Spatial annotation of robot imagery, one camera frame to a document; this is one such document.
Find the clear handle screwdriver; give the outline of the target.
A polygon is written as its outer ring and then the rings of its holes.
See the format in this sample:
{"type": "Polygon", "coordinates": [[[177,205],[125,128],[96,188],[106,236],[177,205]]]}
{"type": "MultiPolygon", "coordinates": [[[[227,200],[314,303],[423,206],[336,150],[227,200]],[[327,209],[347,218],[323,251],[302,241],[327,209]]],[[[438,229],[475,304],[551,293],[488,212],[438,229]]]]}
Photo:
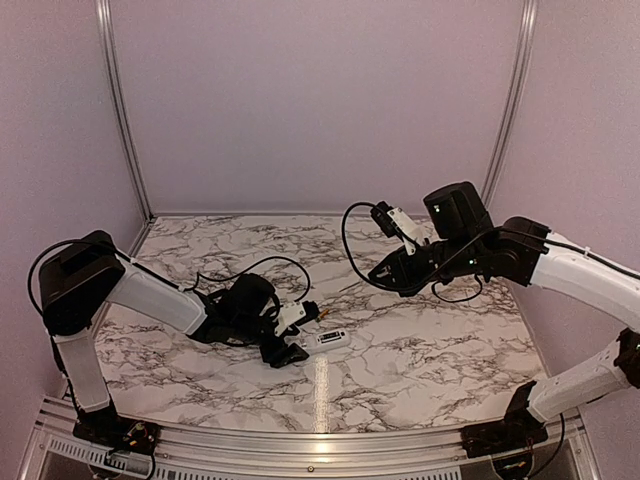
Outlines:
{"type": "Polygon", "coordinates": [[[363,283],[362,281],[356,281],[356,282],[354,282],[354,283],[351,283],[351,284],[349,284],[349,285],[347,285],[347,286],[345,286],[345,287],[341,288],[341,289],[339,290],[339,292],[343,292],[343,291],[349,290],[349,289],[351,289],[351,288],[354,288],[354,287],[356,287],[356,286],[361,285],[362,283],[363,283]]]}

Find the white remote control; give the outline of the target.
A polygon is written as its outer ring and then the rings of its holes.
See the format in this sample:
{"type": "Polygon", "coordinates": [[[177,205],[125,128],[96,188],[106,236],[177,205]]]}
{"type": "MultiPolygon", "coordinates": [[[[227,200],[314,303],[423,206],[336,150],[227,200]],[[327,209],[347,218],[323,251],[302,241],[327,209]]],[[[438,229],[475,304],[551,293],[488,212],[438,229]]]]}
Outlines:
{"type": "Polygon", "coordinates": [[[299,346],[309,355],[316,355],[346,347],[350,343],[350,334],[346,330],[341,329],[305,335],[298,342],[299,346]]]}

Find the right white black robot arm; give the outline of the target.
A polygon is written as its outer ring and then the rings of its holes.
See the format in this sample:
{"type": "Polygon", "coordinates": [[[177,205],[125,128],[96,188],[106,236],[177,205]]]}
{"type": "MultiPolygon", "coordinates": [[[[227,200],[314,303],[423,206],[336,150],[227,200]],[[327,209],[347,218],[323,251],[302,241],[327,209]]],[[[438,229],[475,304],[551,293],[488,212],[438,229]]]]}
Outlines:
{"type": "Polygon", "coordinates": [[[522,387],[501,419],[495,438],[515,448],[540,424],[609,393],[639,385],[639,275],[585,247],[569,242],[548,226],[524,217],[493,224],[474,185],[468,181],[442,187],[423,203],[438,238],[429,242],[423,229],[402,209],[381,201],[370,209],[388,237],[403,245],[369,274],[377,287],[403,297],[425,286],[474,276],[506,279],[561,293],[604,312],[625,327],[603,351],[549,379],[522,387]]]}

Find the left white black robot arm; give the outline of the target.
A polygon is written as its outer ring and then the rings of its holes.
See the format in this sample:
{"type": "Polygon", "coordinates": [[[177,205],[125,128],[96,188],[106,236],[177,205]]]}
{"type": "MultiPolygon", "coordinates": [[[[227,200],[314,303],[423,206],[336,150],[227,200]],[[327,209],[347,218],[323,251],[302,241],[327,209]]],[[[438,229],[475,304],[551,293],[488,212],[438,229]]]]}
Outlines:
{"type": "Polygon", "coordinates": [[[198,343],[258,346],[273,368],[307,359],[286,338],[318,317],[317,304],[305,298],[285,304],[268,280],[248,270],[229,281],[230,287],[210,294],[180,287],[119,251],[102,230],[45,249],[30,267],[27,291],[69,384],[79,424],[106,445],[119,444],[127,432],[90,334],[105,304],[145,315],[198,343]]]}

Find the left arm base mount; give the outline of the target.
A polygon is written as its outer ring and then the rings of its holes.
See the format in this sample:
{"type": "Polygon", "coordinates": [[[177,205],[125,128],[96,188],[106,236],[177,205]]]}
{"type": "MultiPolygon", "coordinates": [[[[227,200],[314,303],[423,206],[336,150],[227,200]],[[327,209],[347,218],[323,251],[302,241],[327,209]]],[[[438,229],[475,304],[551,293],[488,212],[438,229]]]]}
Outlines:
{"type": "Polygon", "coordinates": [[[160,426],[153,422],[119,417],[115,422],[94,424],[77,422],[76,438],[108,447],[116,452],[151,455],[155,452],[160,426]]]}

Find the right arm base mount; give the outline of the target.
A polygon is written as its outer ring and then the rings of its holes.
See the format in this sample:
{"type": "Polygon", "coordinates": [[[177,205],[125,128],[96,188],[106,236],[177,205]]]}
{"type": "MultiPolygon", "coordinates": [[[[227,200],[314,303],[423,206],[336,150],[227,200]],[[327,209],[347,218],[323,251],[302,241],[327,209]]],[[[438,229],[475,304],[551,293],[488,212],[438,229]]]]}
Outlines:
{"type": "Polygon", "coordinates": [[[526,449],[548,439],[544,426],[525,426],[504,420],[485,422],[461,430],[462,447],[468,458],[526,449]]]}

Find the front aluminium frame rail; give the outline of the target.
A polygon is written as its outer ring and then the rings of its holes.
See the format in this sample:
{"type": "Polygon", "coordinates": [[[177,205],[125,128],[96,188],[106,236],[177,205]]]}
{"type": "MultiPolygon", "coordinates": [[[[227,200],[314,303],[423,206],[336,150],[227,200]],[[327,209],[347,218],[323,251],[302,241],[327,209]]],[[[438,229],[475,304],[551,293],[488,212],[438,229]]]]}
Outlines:
{"type": "Polygon", "coordinates": [[[45,398],[21,479],[599,479],[581,417],[547,426],[548,438],[471,457],[464,428],[373,433],[265,432],[157,421],[152,456],[74,437],[76,412],[45,398]]]}

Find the right aluminium frame post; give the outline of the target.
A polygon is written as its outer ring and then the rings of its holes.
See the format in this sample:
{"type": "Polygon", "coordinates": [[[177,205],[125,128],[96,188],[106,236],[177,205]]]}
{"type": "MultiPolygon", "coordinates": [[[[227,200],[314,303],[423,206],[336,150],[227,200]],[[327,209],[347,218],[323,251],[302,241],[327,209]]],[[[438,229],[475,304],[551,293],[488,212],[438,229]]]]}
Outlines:
{"type": "Polygon", "coordinates": [[[486,206],[491,204],[497,191],[501,171],[505,165],[511,134],[525,89],[538,8],[539,2],[537,0],[525,0],[522,2],[520,27],[506,101],[481,189],[481,198],[486,206]]]}

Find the aluminium frame post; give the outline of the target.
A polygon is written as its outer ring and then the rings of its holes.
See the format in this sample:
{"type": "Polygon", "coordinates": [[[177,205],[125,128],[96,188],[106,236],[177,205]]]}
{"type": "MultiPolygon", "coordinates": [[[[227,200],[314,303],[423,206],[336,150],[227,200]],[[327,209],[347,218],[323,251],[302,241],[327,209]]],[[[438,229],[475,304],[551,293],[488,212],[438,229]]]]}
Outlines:
{"type": "Polygon", "coordinates": [[[491,204],[497,191],[501,171],[505,165],[511,134],[525,89],[538,8],[539,2],[537,0],[525,0],[522,2],[520,27],[506,101],[481,189],[481,198],[486,206],[491,204]]]}
{"type": "Polygon", "coordinates": [[[144,182],[142,169],[139,163],[135,141],[127,112],[117,57],[111,2],[108,0],[97,0],[95,4],[109,90],[114,107],[116,124],[124,151],[125,161],[129,174],[131,176],[134,194],[142,217],[146,223],[150,223],[153,221],[154,215],[144,182]]]}

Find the left aluminium frame post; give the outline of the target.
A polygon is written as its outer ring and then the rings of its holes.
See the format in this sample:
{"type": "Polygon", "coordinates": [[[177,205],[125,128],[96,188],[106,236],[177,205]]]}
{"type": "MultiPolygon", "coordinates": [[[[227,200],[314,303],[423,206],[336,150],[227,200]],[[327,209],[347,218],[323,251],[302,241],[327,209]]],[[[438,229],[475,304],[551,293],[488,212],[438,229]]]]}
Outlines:
{"type": "Polygon", "coordinates": [[[131,176],[134,194],[142,217],[146,223],[150,223],[153,221],[154,215],[144,182],[142,169],[139,163],[135,141],[127,112],[117,57],[111,2],[108,0],[97,0],[95,4],[109,90],[114,107],[116,124],[124,151],[125,161],[129,174],[131,176]]]}

